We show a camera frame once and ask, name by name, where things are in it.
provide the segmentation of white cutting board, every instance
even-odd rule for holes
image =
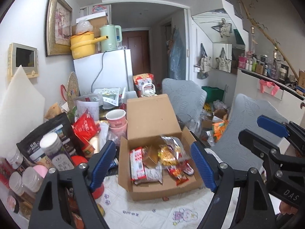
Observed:
[[[43,123],[44,107],[45,98],[19,66],[0,107],[0,157],[6,157],[16,143]]]

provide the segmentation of framed picture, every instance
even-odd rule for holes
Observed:
[[[65,0],[48,0],[45,17],[45,55],[71,54],[72,8]]]

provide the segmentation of white refrigerator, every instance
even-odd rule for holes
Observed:
[[[124,88],[126,91],[134,90],[130,50],[117,50],[75,59],[74,68],[80,95],[91,93],[92,83],[101,69],[92,91],[101,88],[121,88],[121,92]]]

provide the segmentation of pink bow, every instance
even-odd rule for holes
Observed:
[[[279,90],[280,87],[278,87],[275,83],[273,82],[267,82],[264,80],[260,80],[260,92],[264,93],[264,86],[267,86],[268,88],[271,88],[271,86],[274,86],[274,88],[271,91],[271,95],[275,96],[275,94],[277,93],[277,91]]]

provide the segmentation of yellow cooking pot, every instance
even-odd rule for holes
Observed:
[[[70,38],[71,51],[73,59],[80,59],[95,53],[95,43],[108,39],[108,36],[102,36],[94,39],[93,32],[73,35]]]

